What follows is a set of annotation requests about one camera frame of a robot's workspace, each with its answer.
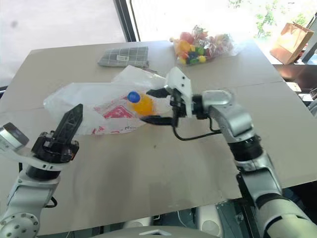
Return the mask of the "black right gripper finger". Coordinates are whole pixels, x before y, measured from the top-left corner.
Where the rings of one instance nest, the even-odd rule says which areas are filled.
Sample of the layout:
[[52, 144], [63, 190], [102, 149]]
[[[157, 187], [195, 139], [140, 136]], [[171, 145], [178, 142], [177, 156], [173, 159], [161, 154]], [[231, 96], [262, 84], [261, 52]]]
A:
[[153, 125], [159, 126], [177, 126], [177, 121], [172, 117], [162, 117], [162, 116], [144, 116], [140, 118], [141, 121]]
[[167, 98], [172, 94], [172, 92], [169, 87], [163, 87], [160, 89], [151, 89], [147, 91], [146, 94], [155, 98]]

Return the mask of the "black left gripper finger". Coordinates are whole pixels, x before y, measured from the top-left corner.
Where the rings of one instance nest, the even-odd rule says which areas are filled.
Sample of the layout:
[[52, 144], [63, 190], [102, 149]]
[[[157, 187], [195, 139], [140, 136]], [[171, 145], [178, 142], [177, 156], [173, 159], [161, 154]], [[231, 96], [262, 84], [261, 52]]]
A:
[[83, 105], [78, 104], [67, 111], [54, 131], [54, 141], [69, 144], [83, 120]]

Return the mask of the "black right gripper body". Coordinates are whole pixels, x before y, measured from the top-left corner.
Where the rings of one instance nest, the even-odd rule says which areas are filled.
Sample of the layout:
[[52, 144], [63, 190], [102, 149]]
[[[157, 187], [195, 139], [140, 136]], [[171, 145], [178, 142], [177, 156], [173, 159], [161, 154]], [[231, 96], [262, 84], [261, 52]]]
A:
[[179, 118], [184, 118], [187, 116], [185, 102], [182, 99], [182, 94], [178, 89], [172, 89], [167, 85], [164, 88], [171, 96], [170, 105], [172, 106], [172, 117], [165, 118], [163, 125], [178, 127]]

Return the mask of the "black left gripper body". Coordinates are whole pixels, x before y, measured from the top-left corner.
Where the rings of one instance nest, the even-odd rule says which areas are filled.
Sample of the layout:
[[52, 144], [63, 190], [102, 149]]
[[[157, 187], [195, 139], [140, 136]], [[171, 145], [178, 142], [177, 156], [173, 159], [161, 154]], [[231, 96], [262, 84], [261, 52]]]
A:
[[31, 151], [41, 161], [53, 164], [65, 164], [74, 159], [79, 142], [72, 140], [69, 143], [58, 142], [53, 138], [54, 131], [42, 132], [34, 143]]

